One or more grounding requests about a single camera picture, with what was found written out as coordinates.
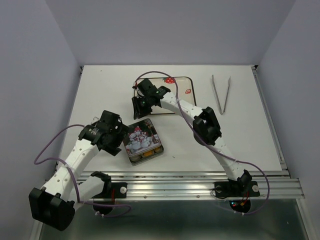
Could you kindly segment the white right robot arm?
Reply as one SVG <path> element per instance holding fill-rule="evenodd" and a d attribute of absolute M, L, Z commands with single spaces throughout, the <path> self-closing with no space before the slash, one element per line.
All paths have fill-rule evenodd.
<path fill-rule="evenodd" d="M 156 87 L 145 78 L 133 86 L 137 96 L 132 98 L 133 118 L 140 119 L 152 112 L 157 106 L 181 116 L 191 128 L 194 139 L 207 147 L 224 169 L 230 181 L 231 192 L 242 195 L 248 190 L 252 180 L 250 173 L 232 156 L 221 132 L 221 126 L 211 107 L 201 108 L 185 100 L 165 86 Z"/>

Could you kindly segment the metal tongs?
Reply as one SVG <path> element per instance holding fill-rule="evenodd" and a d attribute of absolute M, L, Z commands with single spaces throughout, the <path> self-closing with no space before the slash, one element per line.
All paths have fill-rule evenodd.
<path fill-rule="evenodd" d="M 212 75 L 211 83 L 219 114 L 224 115 L 224 113 L 226 112 L 229 92 L 231 88 L 231 77 L 228 76 L 226 78 L 220 79 Z"/>

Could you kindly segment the strawberry print tray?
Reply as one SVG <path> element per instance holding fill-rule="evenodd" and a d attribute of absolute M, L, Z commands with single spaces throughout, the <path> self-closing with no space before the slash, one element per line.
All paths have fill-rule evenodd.
<path fill-rule="evenodd" d="M 196 96 L 192 79 L 187 76 L 175 76 L 174 79 L 178 85 L 178 98 L 196 106 Z M 135 88 L 133 89 L 133 98 L 142 98 L 144 96 L 142 91 L 137 87 L 143 80 L 145 80 L 145 78 L 139 78 L 137 80 Z M 164 86 L 176 95 L 177 89 L 172 77 L 150 77 L 148 80 L 152 86 L 155 86 L 155 88 L 158 89 L 159 87 Z M 152 111 L 147 114 L 148 116 L 174 114 L 174 112 L 156 105 L 152 106 L 151 109 Z"/>

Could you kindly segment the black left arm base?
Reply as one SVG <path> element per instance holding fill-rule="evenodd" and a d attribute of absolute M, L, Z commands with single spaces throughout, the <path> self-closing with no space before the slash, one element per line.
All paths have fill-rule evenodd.
<path fill-rule="evenodd" d="M 95 195 L 92 195 L 92 199 L 125 199 L 127 197 L 127 183 L 126 182 L 109 182 L 107 186 Z"/>

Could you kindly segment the square cookie tin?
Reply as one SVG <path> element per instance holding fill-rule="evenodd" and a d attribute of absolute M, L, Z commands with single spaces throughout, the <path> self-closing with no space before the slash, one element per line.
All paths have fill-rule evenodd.
<path fill-rule="evenodd" d="M 142 145 L 127 144 L 125 145 L 127 156 L 129 162 L 135 166 L 148 161 L 152 158 L 158 157 L 164 152 L 164 147 L 162 144 L 150 144 L 147 147 L 142 147 Z"/>

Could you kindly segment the aluminium rail frame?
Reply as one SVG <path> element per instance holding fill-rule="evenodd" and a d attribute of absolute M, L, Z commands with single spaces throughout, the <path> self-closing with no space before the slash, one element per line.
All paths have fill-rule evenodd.
<path fill-rule="evenodd" d="M 305 235 L 318 238 L 307 212 L 305 196 L 298 179 L 290 176 L 271 117 L 263 99 L 257 74 L 251 65 L 86 65 L 83 67 L 75 102 L 61 150 L 66 159 L 80 133 L 104 110 L 120 115 L 124 124 L 133 119 L 133 85 L 137 78 L 189 77 L 192 79 L 196 106 L 217 110 L 212 75 L 231 77 L 226 113 L 217 115 L 222 138 L 234 159 L 257 181 L 260 196 L 255 217 L 267 222 L 272 200 L 293 199 L 302 217 Z M 132 166 L 124 150 L 117 156 L 101 150 L 78 178 L 86 181 L 94 171 L 127 182 L 130 202 L 218 201 L 211 194 L 214 182 L 227 176 L 212 152 L 201 146 L 191 129 L 177 114 L 151 115 L 151 121 L 164 144 L 159 157 Z"/>

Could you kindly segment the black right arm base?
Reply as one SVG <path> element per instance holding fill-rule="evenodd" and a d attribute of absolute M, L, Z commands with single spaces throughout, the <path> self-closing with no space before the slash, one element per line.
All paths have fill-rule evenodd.
<path fill-rule="evenodd" d="M 250 181 L 245 186 L 231 181 L 216 181 L 213 183 L 213 194 L 218 199 L 259 197 L 260 190 L 256 181 Z"/>

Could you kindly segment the gold tin lid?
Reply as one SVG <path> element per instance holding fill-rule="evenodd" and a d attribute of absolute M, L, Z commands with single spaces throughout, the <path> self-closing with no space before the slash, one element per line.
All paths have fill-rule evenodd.
<path fill-rule="evenodd" d="M 162 146 L 162 141 L 150 118 L 135 122 L 128 127 L 129 130 L 123 144 L 130 158 Z"/>

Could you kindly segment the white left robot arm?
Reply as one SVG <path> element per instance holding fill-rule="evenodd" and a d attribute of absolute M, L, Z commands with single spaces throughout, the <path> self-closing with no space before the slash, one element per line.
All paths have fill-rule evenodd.
<path fill-rule="evenodd" d="M 33 188 L 28 195 L 32 217 L 59 231 L 71 224 L 76 211 L 83 205 L 96 208 L 96 214 L 105 218 L 115 208 L 131 207 L 128 204 L 97 203 L 96 196 L 114 196 L 111 177 L 101 171 L 93 172 L 82 184 L 77 184 L 89 162 L 100 152 L 105 151 L 116 156 L 120 145 L 128 133 L 128 126 L 121 117 L 104 110 L 96 122 L 83 126 L 68 157 L 60 162 L 60 168 L 41 187 Z"/>

